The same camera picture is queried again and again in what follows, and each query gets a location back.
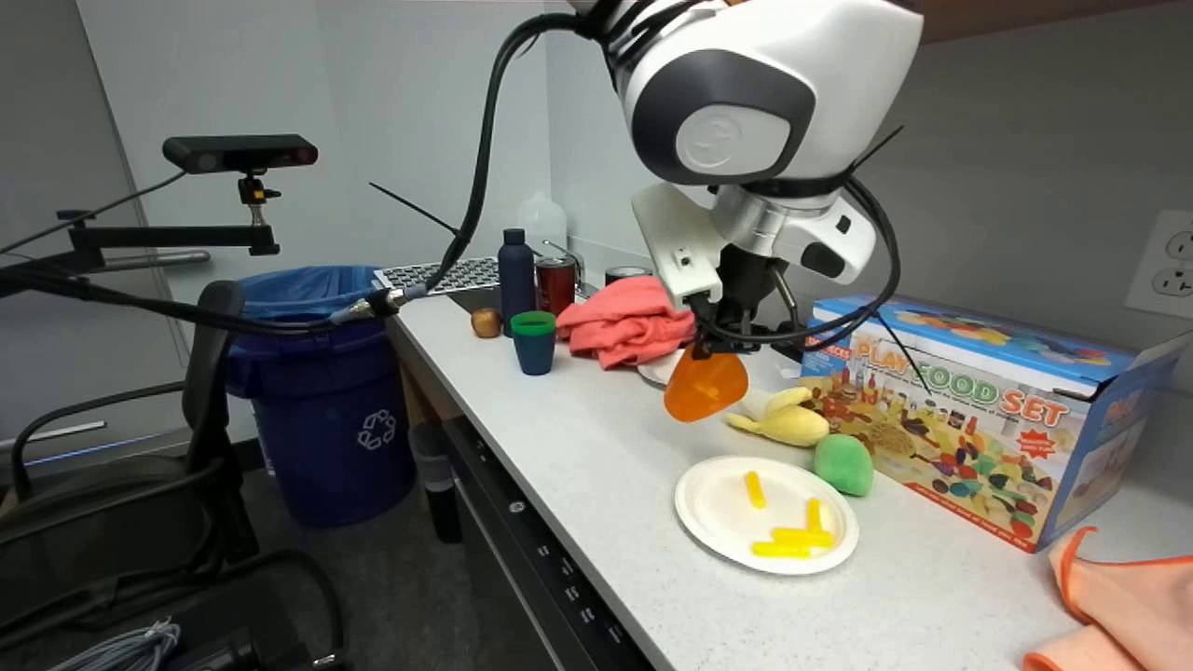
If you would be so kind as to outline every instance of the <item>green ball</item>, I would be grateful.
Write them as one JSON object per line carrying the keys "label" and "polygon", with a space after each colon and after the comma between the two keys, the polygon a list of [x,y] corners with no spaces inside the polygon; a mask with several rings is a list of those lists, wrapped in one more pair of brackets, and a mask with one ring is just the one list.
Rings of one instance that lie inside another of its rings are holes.
{"label": "green ball", "polygon": [[854,499],[866,499],[874,488],[874,459],[866,442],[846,432],[833,432],[815,442],[812,472]]}

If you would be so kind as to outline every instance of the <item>orange object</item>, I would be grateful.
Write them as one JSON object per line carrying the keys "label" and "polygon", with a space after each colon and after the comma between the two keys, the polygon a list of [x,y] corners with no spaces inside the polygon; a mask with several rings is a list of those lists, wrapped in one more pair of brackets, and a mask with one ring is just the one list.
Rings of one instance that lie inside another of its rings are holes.
{"label": "orange object", "polygon": [[676,419],[701,419],[733,405],[751,386],[751,373],[740,355],[706,355],[682,350],[664,405]]}
{"label": "orange object", "polygon": [[1022,660],[1027,671],[1137,671],[1188,665],[1193,649],[1193,555],[1142,564],[1089,564],[1078,528],[1050,552],[1068,611],[1084,623]]}

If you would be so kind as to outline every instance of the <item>red cup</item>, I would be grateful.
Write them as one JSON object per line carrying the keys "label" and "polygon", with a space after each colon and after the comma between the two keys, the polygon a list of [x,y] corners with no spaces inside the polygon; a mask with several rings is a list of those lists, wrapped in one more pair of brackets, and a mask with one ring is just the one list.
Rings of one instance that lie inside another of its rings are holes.
{"label": "red cup", "polygon": [[563,313],[574,300],[574,260],[537,260],[537,305],[547,313]]}

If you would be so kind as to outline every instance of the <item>pink object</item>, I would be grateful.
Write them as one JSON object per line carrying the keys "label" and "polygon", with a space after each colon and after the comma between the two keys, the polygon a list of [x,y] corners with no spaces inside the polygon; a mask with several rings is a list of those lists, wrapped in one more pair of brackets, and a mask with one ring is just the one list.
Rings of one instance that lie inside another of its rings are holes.
{"label": "pink object", "polygon": [[695,337],[699,319],[670,305],[655,277],[625,277],[556,319],[569,355],[598,355],[603,368],[669,357]]}
{"label": "pink object", "polygon": [[1078,528],[1050,552],[1068,611],[1084,623],[1022,660],[1027,671],[1177,671],[1193,651],[1193,555],[1089,564]]}

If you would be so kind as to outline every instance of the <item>yellow food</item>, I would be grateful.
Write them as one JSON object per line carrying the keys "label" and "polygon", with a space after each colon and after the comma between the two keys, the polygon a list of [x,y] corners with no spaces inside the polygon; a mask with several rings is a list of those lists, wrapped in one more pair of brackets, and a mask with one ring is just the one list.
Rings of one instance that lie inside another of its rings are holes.
{"label": "yellow food", "polygon": [[754,469],[744,472],[744,496],[751,506],[769,506],[769,492],[759,488],[759,478]]}
{"label": "yellow food", "polygon": [[835,534],[824,528],[824,499],[804,504],[804,528],[777,525],[769,541],[751,542],[758,559],[812,559],[835,547]]}
{"label": "yellow food", "polygon": [[804,405],[810,400],[812,400],[812,386],[787,386],[769,400],[763,414],[778,414],[787,405]]}
{"label": "yellow food", "polygon": [[789,447],[812,447],[827,437],[827,416],[804,405],[783,405],[763,416],[730,414],[728,423]]}

